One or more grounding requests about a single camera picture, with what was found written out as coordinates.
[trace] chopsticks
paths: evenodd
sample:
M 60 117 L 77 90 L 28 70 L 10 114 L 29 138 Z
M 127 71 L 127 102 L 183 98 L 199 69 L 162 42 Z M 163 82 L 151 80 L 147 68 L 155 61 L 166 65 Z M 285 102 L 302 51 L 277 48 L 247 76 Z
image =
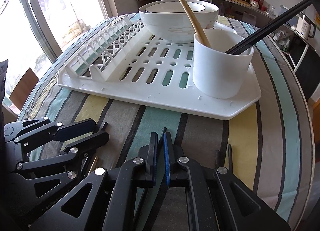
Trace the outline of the chopsticks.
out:
M 199 36 L 199 42 L 202 43 L 203 45 L 211 48 L 210 43 L 207 39 L 207 36 L 205 35 L 203 29 L 201 28 L 201 25 L 198 21 L 198 19 L 196 18 L 195 14 L 193 13 L 193 11 L 191 10 L 190 6 L 187 4 L 187 2 L 185 0 L 179 0 L 184 11 L 186 12 L 193 28 L 196 31 L 196 34 L 198 34 Z
M 249 35 L 247 38 L 245 38 L 244 40 L 242 40 L 241 42 L 233 46 L 231 49 L 227 50 L 226 53 L 233 54 L 233 55 L 240 55 L 245 50 L 255 45 L 258 41 L 268 36 L 271 32 L 278 29 L 281 25 L 285 24 L 291 18 L 295 17 L 297 14 L 302 12 L 311 4 L 312 3 L 310 0 L 301 1 L 294 7 L 290 8 L 288 11 L 276 17 L 273 21 L 271 21 L 264 27 L 261 27 L 259 30 Z

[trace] striped tablecloth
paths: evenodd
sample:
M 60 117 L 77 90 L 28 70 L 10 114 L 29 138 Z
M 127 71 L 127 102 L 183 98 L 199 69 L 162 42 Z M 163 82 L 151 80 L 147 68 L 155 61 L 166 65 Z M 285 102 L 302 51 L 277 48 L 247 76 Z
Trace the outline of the striped tablecloth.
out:
M 132 20 L 138 14 L 128 15 Z M 110 141 L 97 150 L 98 166 L 119 167 L 167 127 L 176 145 L 201 165 L 215 166 L 232 144 L 234 174 L 295 229 L 306 206 L 314 169 L 314 143 L 306 101 L 292 69 L 268 37 L 254 47 L 252 64 L 261 98 L 229 121 L 162 110 L 71 91 L 57 86 L 57 71 L 95 32 L 103 21 L 72 44 L 52 65 L 26 101 L 19 120 L 49 116 L 68 124 L 86 118 L 97 129 L 108 122 Z M 218 21 L 247 37 L 256 28 L 233 19 Z M 38 160 L 59 154 L 66 142 L 50 142 L 32 152 Z M 156 187 L 148 193 L 138 230 L 188 230 L 183 188 L 168 189 L 162 182 L 163 159 L 158 164 Z

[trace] wooden chair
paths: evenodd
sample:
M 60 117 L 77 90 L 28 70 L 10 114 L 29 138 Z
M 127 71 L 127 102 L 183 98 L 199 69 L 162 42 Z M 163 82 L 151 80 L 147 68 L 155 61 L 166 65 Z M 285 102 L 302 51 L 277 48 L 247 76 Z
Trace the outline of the wooden chair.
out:
M 27 100 L 28 96 L 30 95 L 31 91 L 34 89 L 38 81 L 38 77 L 35 75 L 31 68 L 29 68 L 19 80 L 18 84 L 10 95 L 10 100 L 18 109 L 22 110 L 25 101 Z

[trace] bowl rim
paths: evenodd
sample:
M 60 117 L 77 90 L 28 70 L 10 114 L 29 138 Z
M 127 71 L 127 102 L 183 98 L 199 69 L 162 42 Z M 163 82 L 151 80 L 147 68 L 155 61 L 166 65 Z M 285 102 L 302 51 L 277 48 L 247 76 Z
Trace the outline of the bowl rim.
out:
M 231 32 L 231 31 L 220 30 L 220 29 L 216 29 L 216 28 L 207 28 L 207 29 L 203 29 L 203 30 L 204 31 L 205 30 L 216 30 L 217 33 L 236 34 L 236 33 Z M 205 49 L 209 49 L 209 50 L 211 50 L 213 52 L 221 53 L 220 51 L 217 51 L 215 49 L 209 48 L 208 46 L 205 46 L 201 42 L 199 42 L 199 36 L 197 35 L 197 33 L 194 34 L 194 43 L 195 42 L 197 42 L 197 44 L 199 44 L 200 46 L 202 46 Z M 240 55 L 234 55 L 234 54 L 228 54 L 228 53 L 224 53 L 224 54 L 226 54 L 227 56 L 230 56 L 230 57 L 232 57 L 232 56 L 243 56 L 243 57 L 246 57 L 246 56 L 253 55 L 253 52 L 254 52 L 254 48 L 253 48 L 253 46 L 251 46 L 249 54 L 242 54 L 242 53 Z
M 168 14 L 171 14 L 171 15 L 181 15 L 181 14 L 186 14 L 186 12 L 173 12 L 173 13 L 156 13 L 156 12 L 148 12 L 146 11 L 146 8 L 149 7 L 149 6 L 152 6 L 152 5 L 156 5 L 156 4 L 160 4 L 160 3 L 166 3 L 166 2 L 178 2 L 179 0 L 160 0 L 160 1 L 155 1 L 155 2 L 151 2 L 151 3 L 148 3 L 146 5 L 143 5 L 142 7 L 139 8 L 139 13 L 143 13 L 143 14 L 157 14 L 157 15 L 168 15 Z M 214 4 L 211 4 L 207 1 L 202 1 L 202 0 L 186 0 L 187 2 L 193 2 L 193 3 L 197 3 L 197 4 L 200 4 L 200 5 L 203 5 L 205 7 L 204 10 L 200 10 L 200 11 L 194 11 L 194 13 L 218 13 L 219 12 L 219 8 L 214 5 Z M 209 10 L 208 12 L 206 12 L 205 10 L 207 9 L 207 7 L 211 6 L 212 7 L 212 10 Z

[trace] dish rack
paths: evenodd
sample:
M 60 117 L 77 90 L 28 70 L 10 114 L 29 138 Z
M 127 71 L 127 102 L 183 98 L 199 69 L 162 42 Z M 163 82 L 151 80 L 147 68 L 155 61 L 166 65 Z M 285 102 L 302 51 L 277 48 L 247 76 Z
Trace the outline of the dish rack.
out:
M 236 96 L 216 99 L 205 95 L 192 81 L 193 43 L 168 43 L 152 35 L 142 21 L 130 24 L 128 20 L 102 29 L 82 45 L 59 70 L 58 85 L 222 120 L 233 118 L 261 97 L 252 64 Z M 214 27 L 234 32 L 217 22 Z

